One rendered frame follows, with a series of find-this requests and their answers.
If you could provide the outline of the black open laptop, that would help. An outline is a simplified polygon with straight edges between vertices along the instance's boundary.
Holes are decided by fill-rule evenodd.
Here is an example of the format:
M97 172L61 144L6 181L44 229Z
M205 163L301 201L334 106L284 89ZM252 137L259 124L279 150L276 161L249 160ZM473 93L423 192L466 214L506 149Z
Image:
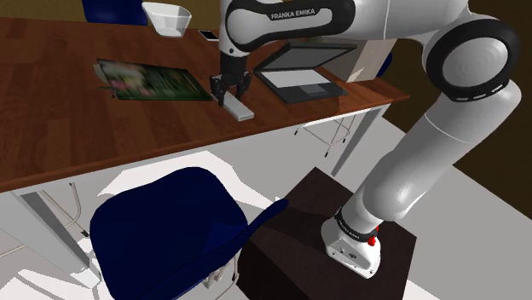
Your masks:
M348 92L316 68L355 49L346 43L289 42L253 71L286 104L339 97Z

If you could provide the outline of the brown wooden table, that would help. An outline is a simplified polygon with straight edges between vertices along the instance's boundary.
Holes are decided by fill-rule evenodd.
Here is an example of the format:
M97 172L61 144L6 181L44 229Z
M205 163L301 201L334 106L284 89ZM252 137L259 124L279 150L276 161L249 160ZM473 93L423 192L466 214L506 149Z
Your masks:
M0 229L87 287L99 274L41 199L49 183L407 99L375 78L287 105L255 81L242 99L254 116L238 121L214 101L114 100L100 58L186 69L203 86L219 71L217 44L195 30L0 17Z

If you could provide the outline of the white bowl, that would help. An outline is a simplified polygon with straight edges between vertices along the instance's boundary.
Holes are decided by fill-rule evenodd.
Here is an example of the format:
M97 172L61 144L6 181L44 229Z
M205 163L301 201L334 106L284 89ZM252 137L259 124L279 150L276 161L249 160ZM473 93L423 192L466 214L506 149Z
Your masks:
M162 37L182 38L192 19L187 9L175 4L143 2L142 9Z

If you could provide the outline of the blue chair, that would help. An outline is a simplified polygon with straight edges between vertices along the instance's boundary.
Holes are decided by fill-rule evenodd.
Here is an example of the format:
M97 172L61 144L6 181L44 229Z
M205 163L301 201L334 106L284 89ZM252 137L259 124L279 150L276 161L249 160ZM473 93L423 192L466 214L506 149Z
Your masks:
M88 22L146 26L142 0L81 0Z
M287 206L277 200L249 222L213 173L187 167L107 199L90 240L114 300L177 300Z

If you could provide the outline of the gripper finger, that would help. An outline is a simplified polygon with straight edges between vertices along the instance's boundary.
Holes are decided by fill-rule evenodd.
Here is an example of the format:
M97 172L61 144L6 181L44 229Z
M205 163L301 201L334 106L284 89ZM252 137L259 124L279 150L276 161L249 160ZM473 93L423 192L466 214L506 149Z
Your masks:
M248 91L252 75L248 71L244 71L243 75L237 77L235 97L240 100L241 97Z
M223 82L221 75L210 76L211 94L216 98L220 107L224 106L224 96L227 92L227 85Z

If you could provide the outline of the green picture book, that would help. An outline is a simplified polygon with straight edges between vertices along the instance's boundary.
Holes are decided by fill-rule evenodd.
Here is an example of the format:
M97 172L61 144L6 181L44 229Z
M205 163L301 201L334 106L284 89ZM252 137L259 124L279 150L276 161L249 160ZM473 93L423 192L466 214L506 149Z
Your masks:
M120 100L209 101L203 86L186 69L98 59L110 90Z

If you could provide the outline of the dark robot stand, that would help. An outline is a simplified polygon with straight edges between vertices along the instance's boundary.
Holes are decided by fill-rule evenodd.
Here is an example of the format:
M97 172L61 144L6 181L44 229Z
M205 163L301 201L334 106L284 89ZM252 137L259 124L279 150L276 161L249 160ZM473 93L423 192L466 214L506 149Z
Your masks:
M403 300L416 238L397 223L379 227L381 264L370 279L326 254L321 225L351 194L318 168L293 188L288 207L241 251L237 286L249 300Z

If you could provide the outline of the beige box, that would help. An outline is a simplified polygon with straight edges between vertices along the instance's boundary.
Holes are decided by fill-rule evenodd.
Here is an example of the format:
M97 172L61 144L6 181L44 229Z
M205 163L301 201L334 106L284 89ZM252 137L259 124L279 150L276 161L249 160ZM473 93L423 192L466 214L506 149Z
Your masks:
M323 67L346 83L368 81L376 75L396 44L396 39L350 40L334 37L317 37L318 43L354 44L356 49L340 56Z

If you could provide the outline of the grey remote control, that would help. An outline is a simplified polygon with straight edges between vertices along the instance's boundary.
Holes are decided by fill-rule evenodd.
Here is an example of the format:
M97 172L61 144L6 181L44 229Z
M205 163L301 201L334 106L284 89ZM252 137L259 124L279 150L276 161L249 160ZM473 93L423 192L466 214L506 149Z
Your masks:
M239 122L254 118L254 112L228 91L223 97L223 108Z

